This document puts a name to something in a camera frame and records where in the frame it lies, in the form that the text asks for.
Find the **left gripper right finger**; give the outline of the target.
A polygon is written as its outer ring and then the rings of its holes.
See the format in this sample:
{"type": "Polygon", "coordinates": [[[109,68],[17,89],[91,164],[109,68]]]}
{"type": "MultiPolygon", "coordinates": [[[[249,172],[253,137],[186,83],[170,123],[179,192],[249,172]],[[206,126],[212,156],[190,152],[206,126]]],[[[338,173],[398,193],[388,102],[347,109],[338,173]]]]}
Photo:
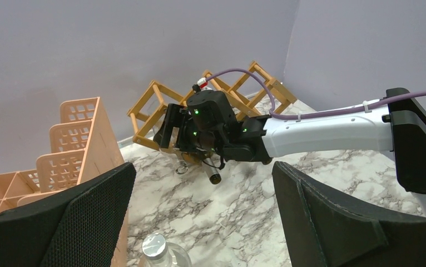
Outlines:
{"type": "Polygon", "coordinates": [[[426,266],[426,217],[360,200],[282,161],[272,177],[292,266],[426,266]]]}

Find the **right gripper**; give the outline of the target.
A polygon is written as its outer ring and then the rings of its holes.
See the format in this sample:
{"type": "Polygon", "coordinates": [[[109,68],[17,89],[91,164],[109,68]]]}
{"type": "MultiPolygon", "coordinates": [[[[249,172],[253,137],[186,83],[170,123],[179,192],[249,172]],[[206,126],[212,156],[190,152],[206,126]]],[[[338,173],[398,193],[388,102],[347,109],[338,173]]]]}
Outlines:
{"type": "Polygon", "coordinates": [[[170,103],[162,125],[164,126],[163,137],[160,142],[162,148],[168,148],[172,131],[176,129],[175,148],[181,152],[197,153],[200,151],[199,130],[187,107],[170,103]]]}

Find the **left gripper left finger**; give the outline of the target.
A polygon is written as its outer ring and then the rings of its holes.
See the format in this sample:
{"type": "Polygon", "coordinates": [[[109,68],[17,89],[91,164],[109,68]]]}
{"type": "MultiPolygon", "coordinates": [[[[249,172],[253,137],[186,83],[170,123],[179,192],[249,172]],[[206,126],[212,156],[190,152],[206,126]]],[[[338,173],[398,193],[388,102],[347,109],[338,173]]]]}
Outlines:
{"type": "Polygon", "coordinates": [[[0,213],[0,266],[110,266],[135,178],[126,162],[0,213]]]}

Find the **clear square glass bottle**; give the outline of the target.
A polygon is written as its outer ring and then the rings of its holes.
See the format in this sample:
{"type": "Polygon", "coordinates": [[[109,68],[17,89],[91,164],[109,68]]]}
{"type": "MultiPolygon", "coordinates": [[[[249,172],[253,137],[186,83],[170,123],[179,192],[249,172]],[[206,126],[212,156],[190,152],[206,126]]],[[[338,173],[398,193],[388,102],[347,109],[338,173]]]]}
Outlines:
{"type": "Polygon", "coordinates": [[[158,150],[170,159],[170,163],[175,169],[175,173],[182,175],[188,172],[189,167],[187,162],[183,158],[181,152],[175,149],[176,139],[178,134],[178,129],[174,128],[172,134],[170,136],[169,146],[168,148],[162,148],[160,146],[160,142],[163,137],[164,126],[154,127],[153,130],[156,130],[153,140],[156,144],[158,144],[158,150]]]}

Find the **wooden wine rack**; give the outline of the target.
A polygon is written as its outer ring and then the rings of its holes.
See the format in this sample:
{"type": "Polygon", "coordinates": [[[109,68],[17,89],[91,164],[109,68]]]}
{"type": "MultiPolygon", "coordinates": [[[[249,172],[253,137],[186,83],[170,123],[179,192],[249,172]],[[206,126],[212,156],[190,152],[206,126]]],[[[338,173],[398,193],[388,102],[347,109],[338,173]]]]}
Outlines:
{"type": "Polygon", "coordinates": [[[276,104],[274,112],[282,113],[287,107],[298,100],[277,78],[266,72],[257,62],[252,62],[247,70],[249,73],[243,73],[231,86],[219,77],[214,77],[209,82],[200,86],[203,90],[206,90],[208,85],[211,85],[213,90],[220,91],[220,93],[215,93],[214,95],[203,93],[201,96],[196,96],[195,91],[190,91],[183,96],[160,82],[152,80],[144,94],[127,112],[133,124],[133,142],[154,150],[159,148],[158,144],[152,140],[149,141],[146,135],[154,127],[161,125],[161,117],[167,112],[168,104],[164,97],[175,100],[181,106],[192,104],[190,112],[193,117],[202,119],[200,122],[201,126],[212,125],[215,121],[214,112],[220,115],[218,119],[220,123],[229,122],[230,119],[225,117],[231,114],[231,112],[226,110],[227,104],[239,110],[239,113],[236,115],[238,121],[242,120],[245,116],[254,117],[261,115],[262,113],[256,106],[268,95],[266,90],[262,88],[251,98],[239,92],[239,88],[253,74],[256,74],[274,97],[274,100],[271,101],[276,104]]]}

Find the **clear bottle dark label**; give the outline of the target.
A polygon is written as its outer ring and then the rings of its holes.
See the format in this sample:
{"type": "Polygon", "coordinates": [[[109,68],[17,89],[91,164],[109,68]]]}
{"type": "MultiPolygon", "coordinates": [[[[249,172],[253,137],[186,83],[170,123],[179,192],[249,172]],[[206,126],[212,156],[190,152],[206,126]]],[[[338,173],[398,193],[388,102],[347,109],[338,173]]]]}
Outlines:
{"type": "Polygon", "coordinates": [[[168,242],[160,233],[152,233],[143,239],[142,256],[138,266],[187,266],[192,267],[192,262],[187,251],[175,244],[168,242]]]}

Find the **green Primitivo wine bottle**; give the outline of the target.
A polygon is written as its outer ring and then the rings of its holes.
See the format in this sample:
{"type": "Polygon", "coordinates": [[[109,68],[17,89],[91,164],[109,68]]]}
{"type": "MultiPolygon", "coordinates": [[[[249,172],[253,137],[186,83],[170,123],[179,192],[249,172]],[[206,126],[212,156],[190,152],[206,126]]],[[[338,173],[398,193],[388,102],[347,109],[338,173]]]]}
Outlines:
{"type": "Polygon", "coordinates": [[[213,153],[200,151],[200,152],[182,152],[182,158],[189,164],[201,165],[204,172],[208,176],[213,185],[219,184],[222,180],[218,170],[219,167],[214,166],[211,159],[213,153]]]}

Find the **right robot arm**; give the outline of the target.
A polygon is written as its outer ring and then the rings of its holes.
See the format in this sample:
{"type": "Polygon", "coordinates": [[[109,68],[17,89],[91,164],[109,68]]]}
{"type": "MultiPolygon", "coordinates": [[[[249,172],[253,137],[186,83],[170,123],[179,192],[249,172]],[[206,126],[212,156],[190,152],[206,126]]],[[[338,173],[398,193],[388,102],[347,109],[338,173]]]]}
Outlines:
{"type": "Polygon", "coordinates": [[[180,152],[213,152],[222,162],[262,162],[290,154],[331,150],[391,151],[398,183],[419,201],[426,216],[426,110],[418,94],[387,90],[382,99],[297,115],[236,119],[226,95],[203,90],[186,106],[170,104],[153,140],[180,152]]]}

